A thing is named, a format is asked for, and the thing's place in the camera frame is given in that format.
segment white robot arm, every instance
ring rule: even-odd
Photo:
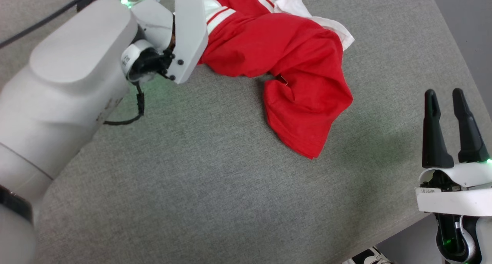
[[[425,95],[420,211],[434,213],[436,243],[445,263],[492,264],[492,160],[461,89],[454,89],[461,151],[455,166],[439,125],[434,90]]]
[[[0,94],[3,264],[33,261],[46,190],[118,106],[128,82],[139,88],[159,73],[183,83],[207,46],[202,0],[175,0],[175,17],[154,0],[122,3],[81,1],[78,10],[85,8],[33,50]]]

